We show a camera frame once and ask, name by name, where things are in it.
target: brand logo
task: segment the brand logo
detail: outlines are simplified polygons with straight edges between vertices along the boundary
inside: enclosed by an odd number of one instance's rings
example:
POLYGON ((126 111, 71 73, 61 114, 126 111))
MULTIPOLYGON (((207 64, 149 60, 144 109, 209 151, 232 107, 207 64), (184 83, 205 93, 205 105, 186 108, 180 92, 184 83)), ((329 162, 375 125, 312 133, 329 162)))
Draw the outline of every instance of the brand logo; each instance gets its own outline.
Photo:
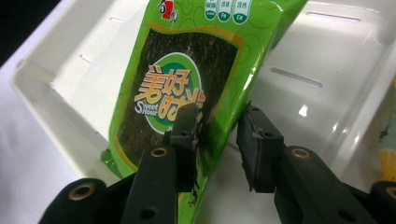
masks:
POLYGON ((178 11, 175 10, 174 6, 175 3, 173 0, 161 0, 160 4, 158 4, 158 7, 160 8, 163 20, 170 22, 177 20, 178 11))
POLYGON ((172 128, 181 106, 197 103, 202 108, 205 94, 194 61, 186 54, 171 53, 149 65, 134 102, 136 113, 145 115, 157 133, 172 128))

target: sealed package edge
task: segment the sealed package edge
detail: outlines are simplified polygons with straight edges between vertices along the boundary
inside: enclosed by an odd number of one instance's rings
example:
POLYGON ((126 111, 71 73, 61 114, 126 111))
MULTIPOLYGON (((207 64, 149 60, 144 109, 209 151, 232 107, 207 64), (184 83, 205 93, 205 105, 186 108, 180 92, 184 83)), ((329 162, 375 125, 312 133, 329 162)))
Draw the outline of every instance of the sealed package edge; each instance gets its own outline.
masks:
POLYGON ((192 223, 266 52, 305 2, 149 1, 102 161, 120 177, 134 173, 143 151, 160 145, 172 129, 177 110, 198 104, 204 124, 197 155, 198 201, 192 193, 178 196, 179 223, 192 223))

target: metal screw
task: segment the metal screw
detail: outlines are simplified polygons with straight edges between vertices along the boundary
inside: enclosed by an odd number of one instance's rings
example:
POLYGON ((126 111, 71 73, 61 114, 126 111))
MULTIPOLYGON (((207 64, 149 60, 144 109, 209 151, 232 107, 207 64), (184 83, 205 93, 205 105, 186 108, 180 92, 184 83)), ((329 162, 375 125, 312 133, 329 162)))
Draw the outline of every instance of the metal screw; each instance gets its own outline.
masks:
POLYGON ((158 147, 151 150, 151 156, 153 157, 164 157, 166 155, 168 155, 168 150, 163 147, 158 147))
POLYGON ((396 187, 387 187, 385 190, 390 197, 396 200, 396 187))
POLYGON ((69 199, 79 201, 90 197, 95 192, 95 184, 86 182, 74 187, 69 192, 69 199))
POLYGON ((311 157, 311 154, 305 150, 305 149, 301 149, 301 148, 295 148, 291 151, 291 154, 295 157, 298 157, 300 159, 307 159, 309 157, 311 157))

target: green plastic package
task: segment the green plastic package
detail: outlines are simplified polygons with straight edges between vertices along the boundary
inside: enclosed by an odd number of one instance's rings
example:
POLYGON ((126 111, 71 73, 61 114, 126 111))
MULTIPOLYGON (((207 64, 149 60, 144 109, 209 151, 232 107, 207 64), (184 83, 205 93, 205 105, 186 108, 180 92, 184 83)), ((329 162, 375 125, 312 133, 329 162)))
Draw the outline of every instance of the green plastic package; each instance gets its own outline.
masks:
POLYGON ((177 109, 197 103, 204 115, 197 155, 198 201, 191 205, 192 193, 178 197, 179 223, 192 223, 266 52, 286 32, 305 2, 149 1, 120 87, 109 146, 102 160, 120 177, 132 174, 143 151, 161 144, 177 109))

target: black plastic part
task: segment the black plastic part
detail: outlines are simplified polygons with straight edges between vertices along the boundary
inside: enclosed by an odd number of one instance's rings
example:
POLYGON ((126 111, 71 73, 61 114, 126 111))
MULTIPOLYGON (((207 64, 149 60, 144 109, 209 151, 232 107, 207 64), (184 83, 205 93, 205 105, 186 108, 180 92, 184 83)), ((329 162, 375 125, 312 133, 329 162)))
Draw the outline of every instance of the black plastic part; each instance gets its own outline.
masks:
POLYGON ((120 223, 135 173, 107 188, 106 196, 93 223, 120 223))
POLYGON ((121 223, 177 223, 176 159, 169 146, 144 152, 121 223))
POLYGON ((373 184, 367 198, 369 210, 378 223, 396 223, 396 182, 373 184))
POLYGON ((94 223, 105 195, 106 184, 101 180, 83 178, 75 181, 58 194, 39 223, 94 223))
POLYGON ((280 169, 304 214, 302 223, 376 223, 315 152, 287 147, 280 169))
POLYGON ((177 191, 191 192, 196 182, 196 155, 200 132, 200 109, 196 104, 183 105, 177 111, 170 145, 177 152, 177 191))
POLYGON ((247 105, 238 121, 236 144, 242 154, 242 167, 247 176, 250 190, 273 193, 273 160, 280 157, 283 136, 275 125, 257 107, 247 105))

